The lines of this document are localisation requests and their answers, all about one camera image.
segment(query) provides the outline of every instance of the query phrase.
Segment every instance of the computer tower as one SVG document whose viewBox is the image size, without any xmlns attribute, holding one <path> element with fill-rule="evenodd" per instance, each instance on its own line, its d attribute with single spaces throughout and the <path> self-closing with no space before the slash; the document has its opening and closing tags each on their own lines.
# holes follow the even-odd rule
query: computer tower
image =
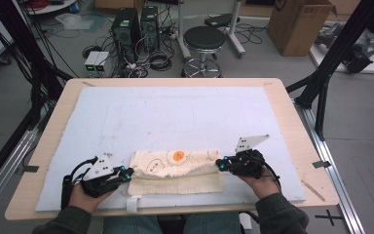
<svg viewBox="0 0 374 234">
<path fill-rule="evenodd" d="M 129 62 L 136 62 L 141 51 L 141 31 L 136 8 L 121 8 L 111 26 L 117 51 Z"/>
<path fill-rule="evenodd" d="M 156 6 L 144 6 L 141 12 L 141 32 L 145 52 L 160 49 L 159 10 Z"/>
</svg>

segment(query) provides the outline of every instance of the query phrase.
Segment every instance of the stool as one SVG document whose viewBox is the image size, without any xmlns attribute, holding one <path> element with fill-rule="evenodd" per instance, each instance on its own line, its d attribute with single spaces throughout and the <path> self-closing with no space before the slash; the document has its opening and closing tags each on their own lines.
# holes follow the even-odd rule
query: stool
<svg viewBox="0 0 374 234">
<path fill-rule="evenodd" d="M 213 54 L 223 49 L 226 36 L 220 30 L 209 26 L 197 26 L 184 33 L 184 45 L 191 51 L 200 54 L 200 58 L 192 58 L 184 64 L 182 77 L 222 77 L 220 66 L 206 54 Z"/>
</svg>

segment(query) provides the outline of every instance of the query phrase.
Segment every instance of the orange circle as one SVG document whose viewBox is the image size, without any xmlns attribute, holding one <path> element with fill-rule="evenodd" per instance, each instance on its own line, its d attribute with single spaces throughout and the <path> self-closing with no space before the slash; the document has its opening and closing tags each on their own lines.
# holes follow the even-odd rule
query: orange circle
<svg viewBox="0 0 374 234">
<path fill-rule="evenodd" d="M 172 159 L 175 162 L 181 161 L 184 158 L 184 152 L 183 151 L 176 151 L 174 155 L 172 155 Z"/>
</svg>

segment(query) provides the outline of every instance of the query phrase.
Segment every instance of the jeans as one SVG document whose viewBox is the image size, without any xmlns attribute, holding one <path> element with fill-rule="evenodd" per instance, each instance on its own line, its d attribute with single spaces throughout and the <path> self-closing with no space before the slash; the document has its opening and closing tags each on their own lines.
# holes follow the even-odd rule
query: jeans
<svg viewBox="0 0 374 234">
<path fill-rule="evenodd" d="M 240 234 L 238 213 L 187 214 L 184 234 Z M 162 234 L 155 215 L 104 219 L 103 234 Z"/>
</svg>

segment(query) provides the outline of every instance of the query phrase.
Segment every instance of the cardboard box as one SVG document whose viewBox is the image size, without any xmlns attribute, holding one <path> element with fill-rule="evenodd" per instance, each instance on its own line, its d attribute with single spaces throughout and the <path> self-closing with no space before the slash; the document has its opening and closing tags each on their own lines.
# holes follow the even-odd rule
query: cardboard box
<svg viewBox="0 0 374 234">
<path fill-rule="evenodd" d="M 136 8 L 140 13 L 145 0 L 95 0 L 95 7 L 102 9 Z"/>
<path fill-rule="evenodd" d="M 283 56 L 306 56 L 333 8 L 328 0 L 276 0 L 268 34 Z"/>
<path fill-rule="evenodd" d="M 359 2 L 360 0 L 332 0 L 332 3 L 333 5 L 335 5 L 335 9 L 337 10 L 338 15 L 351 15 Z"/>
</svg>

